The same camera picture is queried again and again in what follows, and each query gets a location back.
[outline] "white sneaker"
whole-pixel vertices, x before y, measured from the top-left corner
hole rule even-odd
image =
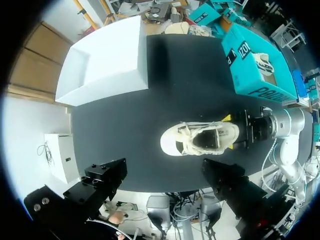
[[[260,71],[265,76],[271,76],[275,69],[269,62],[269,55],[266,53],[253,53],[255,63]]]
[[[160,145],[170,156],[221,155],[238,136],[239,128],[231,122],[183,122],[166,130]]]

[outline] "round table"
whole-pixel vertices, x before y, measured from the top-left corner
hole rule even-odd
[[[223,155],[166,155],[160,137],[180,122],[219,121],[230,112],[260,106],[281,106],[272,101],[237,95],[221,40],[192,35],[147,37],[149,89],[111,96],[72,109],[75,157],[81,174],[91,164],[126,158],[127,177],[121,190],[183,192],[208,187],[201,173],[209,158],[238,164],[247,175],[260,171],[273,140],[249,149],[228,149]],[[300,134],[300,162],[311,152],[312,118],[306,113]]]

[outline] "clutter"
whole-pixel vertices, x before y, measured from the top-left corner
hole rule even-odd
[[[189,9],[192,11],[196,10],[200,5],[200,2],[196,0],[188,0],[188,3],[189,3]]]
[[[169,25],[164,33],[165,34],[188,34],[189,24],[186,21],[177,22]]]
[[[213,37],[211,28],[207,26],[191,25],[189,27],[189,34],[203,37]]]
[[[183,7],[183,6],[188,6],[188,3],[186,0],[174,0],[170,2],[172,7],[178,8],[178,7]]]
[[[150,12],[146,14],[146,17],[150,20],[159,21],[164,23],[167,19],[167,13],[169,11],[169,3],[161,3],[152,6]]]
[[[171,8],[170,20],[172,23],[180,23],[182,20],[181,14],[177,11],[175,7]]]

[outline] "floor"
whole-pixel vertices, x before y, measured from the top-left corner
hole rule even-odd
[[[267,174],[268,172],[273,171],[275,168],[274,166],[270,166],[266,168],[263,172]],[[253,175],[249,176],[250,181],[257,184],[258,186],[261,184],[261,172],[257,172]],[[204,188],[203,191],[205,193],[211,192],[211,188]],[[124,231],[127,234],[134,234],[136,228],[141,229],[142,233],[146,236],[151,236],[151,234],[155,234],[156,239],[159,239],[160,232],[157,229],[151,228],[151,223],[148,218],[146,218],[146,204],[148,198],[152,195],[161,195],[162,193],[149,193],[149,192],[133,192],[133,191],[125,191],[125,190],[118,190],[117,194],[115,195],[114,199],[112,200],[113,204],[116,204],[118,201],[126,202],[126,203],[133,203],[137,204],[137,207],[140,211],[128,211],[128,219],[124,221],[123,224],[119,225],[119,229]],[[105,209],[102,206],[100,208],[100,212],[102,215],[107,216],[108,214],[104,213]],[[232,212],[231,208],[225,203],[222,203],[222,213],[221,218],[219,221],[214,225],[213,230],[216,233],[217,240],[237,240],[240,238],[238,231],[236,230],[236,225],[238,221],[236,220],[235,214]],[[200,231],[200,224],[194,223],[192,224],[192,233],[193,238],[195,240],[201,239],[201,231]],[[183,231],[180,229],[180,234],[183,240]],[[167,240],[176,240],[179,239],[178,232],[177,237],[175,237],[175,230],[171,228],[167,233]]]

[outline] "cable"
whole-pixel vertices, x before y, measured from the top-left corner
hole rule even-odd
[[[177,227],[176,229],[178,230],[179,239],[182,240],[181,235],[180,235],[180,230],[179,230],[179,228]]]
[[[40,145],[36,149],[36,154],[38,156],[41,156],[44,152],[45,152],[46,161],[48,162],[48,164],[51,165],[52,162],[53,162],[53,158],[52,158],[52,154],[51,154],[50,148],[48,147],[48,142],[47,141],[44,143],[44,145]]]
[[[145,220],[145,219],[148,219],[149,217],[145,217],[145,218],[142,218],[142,219],[124,219],[123,221],[133,221],[133,222],[137,222],[137,221],[142,221],[142,220]]]
[[[192,226],[192,225],[191,225],[191,227],[192,227],[193,229],[195,229],[195,230],[197,230],[197,231],[201,232],[201,230],[199,230],[199,229],[195,228],[194,226]]]
[[[262,163],[262,167],[261,167],[261,179],[262,179],[262,182],[263,182],[263,184],[264,184],[270,191],[272,191],[272,192],[274,192],[274,193],[276,192],[276,190],[274,190],[274,189],[272,189],[271,187],[269,187],[269,186],[267,185],[267,183],[266,183],[265,176],[264,176],[264,168],[265,168],[265,164],[266,164],[266,162],[267,162],[267,159],[268,159],[270,153],[272,152],[272,150],[274,149],[274,147],[275,147],[275,145],[276,145],[276,142],[277,142],[277,139],[275,138],[275,139],[274,139],[274,142],[273,142],[273,144],[272,144],[272,146],[271,146],[271,148],[270,148],[270,150],[269,150],[269,152],[268,152],[267,155],[265,156],[265,159],[264,159],[264,161],[263,161],[263,163]],[[296,199],[295,196],[291,196],[291,195],[288,195],[288,194],[286,194],[285,196],[288,197],[288,198]]]

